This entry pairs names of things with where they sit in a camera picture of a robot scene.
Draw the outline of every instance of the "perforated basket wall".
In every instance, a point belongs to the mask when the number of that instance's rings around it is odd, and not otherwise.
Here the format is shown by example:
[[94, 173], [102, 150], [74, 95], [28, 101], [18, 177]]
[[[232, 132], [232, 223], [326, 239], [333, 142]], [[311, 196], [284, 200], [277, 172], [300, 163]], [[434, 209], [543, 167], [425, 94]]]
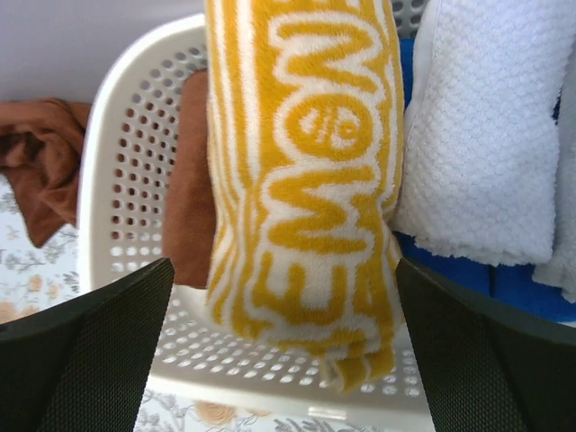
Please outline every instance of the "perforated basket wall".
[[[393, 2], [400, 36], [418, 28], [424, 3]], [[204, 19], [196, 15], [145, 35], [104, 80], [86, 140], [80, 194], [84, 291], [161, 256], [182, 83], [206, 67]], [[326, 388], [314, 359], [211, 330], [201, 316], [202, 301], [201, 292], [175, 287], [148, 382], [152, 389], [404, 432], [434, 430], [406, 329], [396, 343], [395, 370], [339, 396]]]

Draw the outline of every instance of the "white wall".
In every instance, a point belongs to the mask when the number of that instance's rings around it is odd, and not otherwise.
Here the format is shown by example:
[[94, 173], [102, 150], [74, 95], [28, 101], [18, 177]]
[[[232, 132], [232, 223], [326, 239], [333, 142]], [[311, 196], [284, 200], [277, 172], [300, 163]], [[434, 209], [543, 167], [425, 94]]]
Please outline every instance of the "white wall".
[[0, 0], [0, 100], [91, 102], [116, 58], [203, 0]]

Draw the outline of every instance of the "floral patterned floor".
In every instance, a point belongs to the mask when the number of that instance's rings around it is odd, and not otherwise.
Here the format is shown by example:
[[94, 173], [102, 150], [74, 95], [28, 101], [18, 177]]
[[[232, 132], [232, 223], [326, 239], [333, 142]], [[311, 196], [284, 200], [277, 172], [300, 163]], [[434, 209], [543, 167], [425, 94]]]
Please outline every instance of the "floral patterned floor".
[[[64, 227], [42, 249], [28, 240], [22, 217], [0, 175], [0, 324], [77, 296], [77, 231]], [[134, 432], [384, 432], [144, 393]]]

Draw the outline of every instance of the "yellow and white towel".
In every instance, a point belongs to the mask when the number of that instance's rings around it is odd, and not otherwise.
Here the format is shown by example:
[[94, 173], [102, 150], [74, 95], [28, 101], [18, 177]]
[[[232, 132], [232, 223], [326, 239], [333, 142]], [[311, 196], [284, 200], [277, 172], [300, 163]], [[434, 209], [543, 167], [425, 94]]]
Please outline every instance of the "yellow and white towel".
[[387, 374], [403, 317], [386, 225], [401, 63], [389, 0], [208, 0], [218, 225], [207, 312], [317, 356], [339, 391]]

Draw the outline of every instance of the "blue towel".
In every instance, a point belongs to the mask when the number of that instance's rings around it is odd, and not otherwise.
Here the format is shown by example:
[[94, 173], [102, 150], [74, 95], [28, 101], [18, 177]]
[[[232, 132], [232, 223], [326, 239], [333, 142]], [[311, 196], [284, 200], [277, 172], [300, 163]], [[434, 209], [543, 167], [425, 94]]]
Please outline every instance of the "blue towel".
[[[405, 106], [412, 97], [413, 50], [414, 40], [400, 41]], [[558, 118], [558, 105], [553, 117]], [[413, 238], [400, 233], [396, 233], [396, 237], [405, 257], [414, 259], [461, 286], [477, 293], [491, 295], [510, 306], [548, 320], [576, 321], [576, 303], [566, 301], [558, 288], [533, 282], [532, 265], [514, 267], [501, 265], [493, 269], [491, 281], [491, 268], [488, 265], [478, 264], [466, 258], [433, 256], [426, 250], [416, 247]]]
[[560, 288], [532, 281], [533, 265], [496, 268], [494, 298], [556, 322], [576, 321], [576, 304], [562, 297]]
[[416, 247], [414, 238], [399, 232], [395, 234], [406, 258], [413, 259], [454, 283], [490, 295], [490, 269], [487, 265], [474, 263], [467, 258], [433, 256], [427, 250]]
[[404, 109], [412, 98], [412, 54], [414, 53], [414, 40], [400, 40], [400, 63], [402, 64], [402, 82], [404, 84]]

